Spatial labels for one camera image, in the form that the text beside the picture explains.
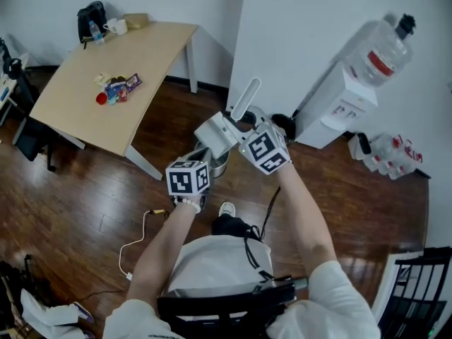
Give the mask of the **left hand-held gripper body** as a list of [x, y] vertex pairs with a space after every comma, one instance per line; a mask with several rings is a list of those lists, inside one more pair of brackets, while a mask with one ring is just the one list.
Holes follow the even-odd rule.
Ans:
[[208, 162], [199, 160], [178, 160], [165, 170], [169, 196], [176, 206], [200, 195], [198, 207], [206, 206], [210, 187], [210, 167]]

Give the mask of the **silver metal bin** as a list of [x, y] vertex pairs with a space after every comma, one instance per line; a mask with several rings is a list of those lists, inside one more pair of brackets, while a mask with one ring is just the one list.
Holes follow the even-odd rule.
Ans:
[[[199, 148], [206, 148], [204, 144], [200, 141], [197, 141], [195, 145], [195, 149]], [[211, 179], [217, 179], [218, 177], [221, 177], [225, 170], [227, 169], [227, 163], [230, 158], [230, 152], [227, 151], [223, 155], [221, 155], [219, 158], [215, 158], [212, 154], [212, 160], [210, 161], [210, 164], [208, 165], [209, 168], [209, 175]]]

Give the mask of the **white long-handled dustpan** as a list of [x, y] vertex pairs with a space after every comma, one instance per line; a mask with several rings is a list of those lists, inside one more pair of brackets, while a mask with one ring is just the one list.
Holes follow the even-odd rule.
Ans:
[[244, 131], [238, 126], [238, 122], [246, 116], [246, 111], [252, 106], [251, 102], [260, 87], [261, 79], [252, 78], [229, 115], [218, 112], [195, 130], [197, 139], [212, 150], [215, 158], [219, 158], [238, 144], [232, 130]]

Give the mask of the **person's left forearm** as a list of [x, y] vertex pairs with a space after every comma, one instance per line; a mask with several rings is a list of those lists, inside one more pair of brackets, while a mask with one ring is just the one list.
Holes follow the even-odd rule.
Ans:
[[172, 274], [196, 212], [192, 204], [179, 203], [170, 213], [136, 263], [127, 300], [137, 299], [157, 307], [157, 298]]

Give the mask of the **person's right forearm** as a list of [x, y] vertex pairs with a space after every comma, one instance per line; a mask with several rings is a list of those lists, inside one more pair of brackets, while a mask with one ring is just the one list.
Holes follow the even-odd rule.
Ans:
[[337, 256], [325, 218], [295, 166], [289, 162], [277, 172], [280, 192], [284, 198], [290, 231], [303, 261], [307, 275]]

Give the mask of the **black-lined waste bin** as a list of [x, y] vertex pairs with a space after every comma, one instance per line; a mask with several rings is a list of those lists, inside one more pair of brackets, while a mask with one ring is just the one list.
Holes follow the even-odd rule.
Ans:
[[292, 118], [284, 114], [273, 114], [271, 120], [284, 131], [286, 143], [291, 144], [295, 141], [296, 124]]

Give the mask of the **person's black trousers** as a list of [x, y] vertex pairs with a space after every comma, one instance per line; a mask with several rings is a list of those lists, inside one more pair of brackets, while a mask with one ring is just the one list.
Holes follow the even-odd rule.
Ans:
[[238, 238], [245, 238], [246, 234], [249, 234], [250, 239], [261, 241], [257, 227], [248, 225], [241, 218], [232, 217], [229, 214], [222, 214], [212, 222], [211, 234]]

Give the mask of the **person's white shirt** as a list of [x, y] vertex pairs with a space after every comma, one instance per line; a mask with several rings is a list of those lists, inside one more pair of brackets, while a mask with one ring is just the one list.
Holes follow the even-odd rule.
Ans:
[[[246, 258], [243, 239], [210, 235], [182, 247], [168, 289], [218, 288], [260, 279]], [[314, 269], [309, 298], [291, 304], [266, 333], [270, 339], [381, 339], [369, 305], [337, 261]], [[107, 317], [103, 339], [182, 338], [149, 304], [132, 299]]]

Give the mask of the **light wooden table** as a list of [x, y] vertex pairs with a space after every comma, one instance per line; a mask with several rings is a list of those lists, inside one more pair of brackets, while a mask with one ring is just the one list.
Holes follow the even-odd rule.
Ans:
[[[45, 86], [30, 117], [48, 125], [79, 148], [89, 143], [126, 157], [152, 178], [162, 174], [132, 145], [136, 131], [172, 64], [186, 52], [190, 89], [197, 91], [192, 37], [197, 25], [152, 22], [125, 35], [109, 34], [105, 43], [78, 45]], [[142, 83], [126, 102], [100, 105], [95, 98], [100, 73]]]

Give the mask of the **cluster of clear water jugs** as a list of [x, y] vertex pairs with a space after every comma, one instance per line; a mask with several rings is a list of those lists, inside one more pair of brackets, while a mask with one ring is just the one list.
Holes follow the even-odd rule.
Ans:
[[371, 172], [378, 171], [392, 180], [413, 173], [418, 164], [423, 163], [421, 152], [414, 148], [411, 140], [401, 135], [383, 133], [370, 143], [370, 148], [370, 154], [363, 159], [364, 165]]

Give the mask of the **large clear dispenser water jug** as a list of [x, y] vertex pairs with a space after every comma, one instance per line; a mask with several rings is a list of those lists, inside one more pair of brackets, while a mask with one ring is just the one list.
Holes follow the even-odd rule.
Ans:
[[345, 65], [361, 84], [377, 88], [400, 73], [410, 63], [413, 50], [408, 38], [416, 28], [415, 18], [403, 14], [393, 26], [381, 20], [345, 58]]

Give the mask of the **small clear water bottle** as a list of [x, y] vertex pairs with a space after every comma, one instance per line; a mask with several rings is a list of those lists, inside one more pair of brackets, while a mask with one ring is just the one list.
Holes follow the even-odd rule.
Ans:
[[97, 45], [101, 45], [101, 44], [105, 43], [102, 32], [100, 31], [98, 25], [92, 20], [89, 21], [89, 29], [90, 29], [90, 33], [92, 35], [93, 41]]

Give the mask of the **black office chair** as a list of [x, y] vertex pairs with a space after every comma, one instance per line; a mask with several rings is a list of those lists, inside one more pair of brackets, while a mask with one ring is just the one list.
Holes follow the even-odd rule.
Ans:
[[25, 73], [18, 77], [20, 93], [26, 101], [25, 116], [13, 139], [13, 144], [30, 162], [47, 149], [47, 170], [55, 172], [56, 167], [52, 164], [52, 154], [57, 133], [48, 125], [33, 119], [31, 110], [39, 98], [39, 91], [30, 83]]

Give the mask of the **purple shoe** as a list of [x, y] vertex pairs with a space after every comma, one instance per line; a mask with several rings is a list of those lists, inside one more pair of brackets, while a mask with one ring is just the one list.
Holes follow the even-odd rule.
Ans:
[[74, 302], [73, 305], [77, 309], [78, 317], [84, 321], [87, 321], [88, 323], [94, 323], [93, 315], [84, 308], [80, 303]]

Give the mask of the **black stair railing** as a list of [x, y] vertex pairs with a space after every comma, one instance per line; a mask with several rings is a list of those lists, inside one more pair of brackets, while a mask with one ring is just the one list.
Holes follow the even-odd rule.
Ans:
[[446, 307], [441, 293], [452, 266], [452, 248], [394, 254], [372, 306], [381, 339], [432, 339]]

